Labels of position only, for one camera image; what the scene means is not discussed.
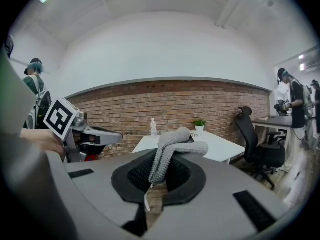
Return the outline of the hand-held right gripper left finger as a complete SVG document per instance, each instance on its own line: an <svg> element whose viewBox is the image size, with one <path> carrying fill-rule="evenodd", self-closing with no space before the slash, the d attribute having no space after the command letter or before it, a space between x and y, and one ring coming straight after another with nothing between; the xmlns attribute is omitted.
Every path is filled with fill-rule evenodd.
<svg viewBox="0 0 320 240"><path fill-rule="evenodd" d="M148 230L145 194L156 149L65 166L93 207L118 227L143 236Z"/></svg>

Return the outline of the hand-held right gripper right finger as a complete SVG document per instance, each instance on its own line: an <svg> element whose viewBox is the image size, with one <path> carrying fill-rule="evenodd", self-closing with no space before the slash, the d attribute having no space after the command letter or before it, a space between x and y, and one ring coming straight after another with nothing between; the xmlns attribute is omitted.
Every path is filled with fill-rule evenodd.
<svg viewBox="0 0 320 240"><path fill-rule="evenodd" d="M200 166L206 183L189 203L166 206L152 226L152 240L274 240L277 222L288 207L258 181L224 162L193 154L183 158ZM247 191L274 223L259 231L234 194Z"/></svg>

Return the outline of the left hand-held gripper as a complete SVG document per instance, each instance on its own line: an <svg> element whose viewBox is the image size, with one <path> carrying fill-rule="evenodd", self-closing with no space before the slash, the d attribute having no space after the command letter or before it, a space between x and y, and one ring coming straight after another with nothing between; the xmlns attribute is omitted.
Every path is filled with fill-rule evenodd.
<svg viewBox="0 0 320 240"><path fill-rule="evenodd" d="M44 124L61 139L68 163L85 160L74 138L75 132L82 132L82 144L108 146L120 143L123 135L103 127L87 125L88 115L81 112L63 97L51 104L44 118Z"/></svg>

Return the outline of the grey knitted cloth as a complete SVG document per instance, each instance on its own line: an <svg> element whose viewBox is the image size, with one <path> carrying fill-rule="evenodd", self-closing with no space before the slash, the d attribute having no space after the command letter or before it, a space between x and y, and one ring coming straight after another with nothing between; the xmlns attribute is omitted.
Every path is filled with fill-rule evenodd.
<svg viewBox="0 0 320 240"><path fill-rule="evenodd" d="M204 141L189 142L190 137L186 127L159 137L148 181L152 185L167 181L168 194L162 198L163 207L187 204L205 187L204 170L183 155L202 158L208 153L209 146Z"/></svg>

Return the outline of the person's left forearm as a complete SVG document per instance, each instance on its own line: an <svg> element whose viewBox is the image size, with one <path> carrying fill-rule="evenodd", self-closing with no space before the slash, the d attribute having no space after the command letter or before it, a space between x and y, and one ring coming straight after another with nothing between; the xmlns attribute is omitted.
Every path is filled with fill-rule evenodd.
<svg viewBox="0 0 320 240"><path fill-rule="evenodd" d="M25 129L20 137L37 144L43 151L52 151L60 156L65 154L63 142L50 129Z"/></svg>

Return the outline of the black office chair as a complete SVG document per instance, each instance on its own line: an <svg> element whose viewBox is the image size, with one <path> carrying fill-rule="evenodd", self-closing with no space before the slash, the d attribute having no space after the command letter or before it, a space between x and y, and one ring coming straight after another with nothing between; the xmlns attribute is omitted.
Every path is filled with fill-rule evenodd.
<svg viewBox="0 0 320 240"><path fill-rule="evenodd" d="M274 174L276 169L284 165L286 149L278 142L259 144L258 134L250 118L252 109L248 106L242 106L239 109L241 113L235 117L235 123L245 140L244 160L253 166L254 178L261 176L270 184L271 190L274 190L276 185L269 174Z"/></svg>

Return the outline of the small green potted plant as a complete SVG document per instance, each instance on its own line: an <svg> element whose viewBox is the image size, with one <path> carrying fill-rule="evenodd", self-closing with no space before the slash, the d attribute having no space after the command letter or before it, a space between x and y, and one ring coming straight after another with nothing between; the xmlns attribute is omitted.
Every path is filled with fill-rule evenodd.
<svg viewBox="0 0 320 240"><path fill-rule="evenodd" d="M193 122L193 125L195 127L195 132L198 135L202 135L203 134L206 123L207 122L205 120L203 120L203 119L195 120Z"/></svg>

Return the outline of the dark-topped desk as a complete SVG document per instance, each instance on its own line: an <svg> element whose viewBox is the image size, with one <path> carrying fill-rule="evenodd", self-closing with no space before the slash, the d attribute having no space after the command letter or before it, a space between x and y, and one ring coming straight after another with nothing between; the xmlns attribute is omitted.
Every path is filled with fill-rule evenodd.
<svg viewBox="0 0 320 240"><path fill-rule="evenodd" d="M286 139L284 146L285 148L288 147L288 144L290 142L290 138L292 135L292 117L291 116L269 116L268 119L262 120L262 119L255 119L252 121L253 127L264 127L269 129L278 129L278 130L285 130L286 133Z"/></svg>

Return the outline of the white ceiling conduit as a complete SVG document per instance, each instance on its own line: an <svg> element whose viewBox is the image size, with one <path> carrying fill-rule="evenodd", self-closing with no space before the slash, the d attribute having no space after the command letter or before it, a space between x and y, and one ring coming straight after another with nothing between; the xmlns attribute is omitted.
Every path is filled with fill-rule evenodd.
<svg viewBox="0 0 320 240"><path fill-rule="evenodd" d="M227 21L230 19L232 13L236 9L237 5L239 4L240 0L228 0L227 5L223 9L219 19L215 23L215 25L219 28L224 28L227 24Z"/></svg>

